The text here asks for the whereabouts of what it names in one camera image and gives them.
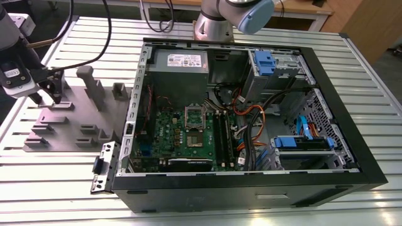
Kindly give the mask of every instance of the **motherboard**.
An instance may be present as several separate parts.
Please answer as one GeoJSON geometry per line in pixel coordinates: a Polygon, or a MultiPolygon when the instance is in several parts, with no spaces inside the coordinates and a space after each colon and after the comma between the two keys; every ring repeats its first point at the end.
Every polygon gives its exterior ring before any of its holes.
{"type": "Polygon", "coordinates": [[[232,115],[205,112],[197,106],[157,111],[152,143],[140,143],[131,155],[133,171],[180,171],[183,164],[192,165],[193,171],[235,171],[233,124],[232,115]]]}

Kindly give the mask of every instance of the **blue plastic clip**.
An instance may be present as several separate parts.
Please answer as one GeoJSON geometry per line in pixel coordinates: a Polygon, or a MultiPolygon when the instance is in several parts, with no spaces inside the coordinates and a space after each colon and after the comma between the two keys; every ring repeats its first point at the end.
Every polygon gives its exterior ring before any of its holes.
{"type": "Polygon", "coordinates": [[[299,115],[299,117],[296,118],[296,134],[298,135],[300,135],[302,126],[303,126],[303,131],[304,131],[306,137],[308,138],[308,140],[312,140],[312,136],[311,136],[310,130],[308,130],[307,119],[303,115],[299,115]]]}
{"type": "Polygon", "coordinates": [[[328,147],[330,149],[332,149],[335,147],[335,142],[334,142],[334,139],[327,137],[327,143],[328,143],[328,147]]]}
{"type": "Polygon", "coordinates": [[[274,59],[271,52],[255,51],[253,59],[260,76],[271,76],[276,68],[276,60],[274,59]]]}
{"type": "Polygon", "coordinates": [[[274,138],[275,147],[296,147],[296,141],[294,137],[276,137],[274,138]]]}

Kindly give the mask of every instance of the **metal bracket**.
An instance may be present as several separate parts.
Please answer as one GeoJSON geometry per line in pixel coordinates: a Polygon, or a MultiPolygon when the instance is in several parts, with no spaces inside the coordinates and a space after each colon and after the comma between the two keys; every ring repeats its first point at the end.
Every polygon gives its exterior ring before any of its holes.
{"type": "Polygon", "coordinates": [[[117,154],[120,144],[116,141],[104,143],[100,155],[93,162],[92,172],[95,174],[91,194],[113,194],[112,184],[116,172],[117,154]]]}

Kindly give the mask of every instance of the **power cable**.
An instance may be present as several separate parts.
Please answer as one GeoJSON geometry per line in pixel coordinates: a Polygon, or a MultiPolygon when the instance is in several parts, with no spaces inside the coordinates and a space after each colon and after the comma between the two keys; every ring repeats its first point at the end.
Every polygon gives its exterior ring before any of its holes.
{"type": "Polygon", "coordinates": [[[105,45],[97,55],[97,57],[95,57],[92,60],[88,60],[88,61],[84,61],[81,63],[77,63],[75,65],[69,65],[69,66],[65,66],[65,67],[58,67],[58,68],[53,68],[50,70],[50,72],[58,72],[58,71],[62,71],[62,70],[67,70],[67,69],[72,69],[72,68],[76,68],[76,67],[80,67],[80,66],[84,66],[89,63],[93,63],[96,60],[100,59],[100,57],[103,56],[103,54],[105,53],[105,49],[108,47],[108,44],[111,42],[111,37],[112,37],[112,18],[111,18],[111,12],[109,12],[109,9],[108,9],[108,5],[107,5],[107,1],[105,0],[101,0],[103,2],[103,5],[105,7],[105,16],[107,16],[107,24],[108,24],[108,31],[107,31],[107,39],[105,39],[105,45]]]}
{"type": "Polygon", "coordinates": [[[60,38],[62,38],[62,36],[65,35],[72,21],[73,21],[73,0],[69,0],[69,14],[68,14],[68,19],[67,19],[67,25],[65,25],[62,31],[60,32],[60,34],[53,39],[48,39],[44,41],[38,41],[38,42],[26,44],[26,47],[28,48],[38,48],[42,46],[52,45],[54,42],[57,42],[60,40],[60,38]]]}
{"type": "Polygon", "coordinates": [[[139,3],[140,3],[140,8],[141,8],[141,11],[143,11],[143,15],[144,15],[144,19],[145,19],[145,22],[147,22],[147,25],[149,27],[149,29],[157,33],[169,33],[171,30],[173,29],[173,25],[175,25],[175,9],[173,9],[173,4],[171,2],[171,0],[164,0],[168,8],[169,8],[169,14],[171,14],[171,20],[168,21],[167,25],[164,28],[163,27],[163,21],[159,22],[159,30],[156,30],[151,24],[149,24],[149,21],[148,21],[148,18],[147,18],[147,14],[145,14],[145,8],[144,8],[144,2],[143,0],[139,0],[139,3]]]}

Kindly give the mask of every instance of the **green motherboard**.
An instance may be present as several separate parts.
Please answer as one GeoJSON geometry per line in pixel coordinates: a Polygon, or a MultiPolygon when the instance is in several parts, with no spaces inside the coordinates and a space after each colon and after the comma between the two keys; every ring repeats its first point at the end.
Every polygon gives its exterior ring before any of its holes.
{"type": "MultiPolygon", "coordinates": [[[[204,113],[204,129],[197,130],[184,128],[184,114],[184,111],[159,111],[156,113],[152,145],[140,143],[139,150],[132,152],[135,153],[132,163],[135,166],[140,166],[140,169],[136,168],[135,171],[159,172],[160,161],[172,158],[208,159],[212,160],[212,171],[235,171],[232,145],[225,147],[225,153],[223,153],[223,148],[216,149],[215,147],[215,142],[221,144],[221,136],[216,138],[219,136],[216,134],[225,129],[221,128],[223,124],[216,121],[219,116],[213,113],[204,113]],[[223,157],[225,157],[225,163],[219,160],[223,157]]],[[[201,123],[203,116],[200,114],[189,112],[187,117],[187,122],[191,124],[201,123]]],[[[227,124],[233,123],[233,117],[225,115],[225,119],[228,120],[227,124]]]]}

